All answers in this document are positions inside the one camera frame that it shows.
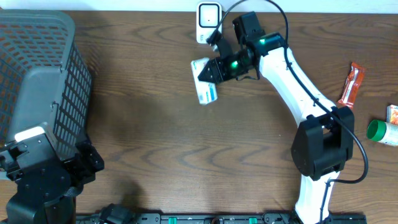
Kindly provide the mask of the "white Panadol box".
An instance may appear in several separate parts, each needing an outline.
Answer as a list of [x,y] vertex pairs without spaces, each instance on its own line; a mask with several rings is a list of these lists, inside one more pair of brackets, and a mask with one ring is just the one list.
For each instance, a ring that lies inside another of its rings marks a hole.
[[207,105],[218,99],[216,85],[214,83],[199,81],[198,76],[204,69],[205,65],[210,59],[205,57],[198,60],[191,61],[191,69],[199,104]]

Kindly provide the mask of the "red Top chocolate bar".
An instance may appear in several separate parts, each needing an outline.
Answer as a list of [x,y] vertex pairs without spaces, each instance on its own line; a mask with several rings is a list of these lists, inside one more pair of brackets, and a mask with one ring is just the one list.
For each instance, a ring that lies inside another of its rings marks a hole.
[[365,71],[366,69],[364,67],[355,62],[351,63],[351,71],[346,78],[341,98],[338,100],[340,105],[353,109],[356,96],[363,82]]

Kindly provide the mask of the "green lid white bottle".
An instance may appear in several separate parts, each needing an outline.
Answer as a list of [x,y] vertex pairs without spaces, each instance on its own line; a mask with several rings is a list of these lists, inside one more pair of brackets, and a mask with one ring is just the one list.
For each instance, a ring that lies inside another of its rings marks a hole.
[[397,125],[380,120],[372,120],[366,135],[368,139],[390,146],[397,146]]

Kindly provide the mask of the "orange tissue pack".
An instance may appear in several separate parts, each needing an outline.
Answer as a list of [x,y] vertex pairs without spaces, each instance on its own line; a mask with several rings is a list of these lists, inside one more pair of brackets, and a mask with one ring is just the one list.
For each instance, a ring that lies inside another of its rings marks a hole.
[[386,121],[388,123],[398,125],[398,106],[396,106],[396,105],[387,106]]

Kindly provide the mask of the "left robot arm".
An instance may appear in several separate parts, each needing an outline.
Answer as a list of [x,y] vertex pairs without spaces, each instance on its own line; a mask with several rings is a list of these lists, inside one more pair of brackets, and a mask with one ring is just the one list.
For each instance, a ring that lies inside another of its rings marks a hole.
[[104,160],[86,131],[80,132],[72,148],[72,156],[61,160],[46,134],[1,148],[1,168],[17,184],[3,223],[76,222],[76,197],[104,169]]

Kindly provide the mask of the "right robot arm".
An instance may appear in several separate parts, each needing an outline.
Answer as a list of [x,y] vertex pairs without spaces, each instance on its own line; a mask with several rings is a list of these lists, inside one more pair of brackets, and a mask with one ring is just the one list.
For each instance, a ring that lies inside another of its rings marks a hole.
[[328,210],[333,185],[353,156],[353,112],[348,107],[337,108],[315,87],[297,65],[288,37],[265,33],[254,12],[236,18],[233,27],[240,51],[232,51],[216,26],[206,41],[220,56],[206,63],[192,62],[195,80],[207,85],[205,101],[214,100],[215,85],[254,69],[258,78],[274,86],[297,125],[291,154],[301,174],[298,200],[291,214],[267,214],[264,221],[363,223],[361,215],[335,215]]

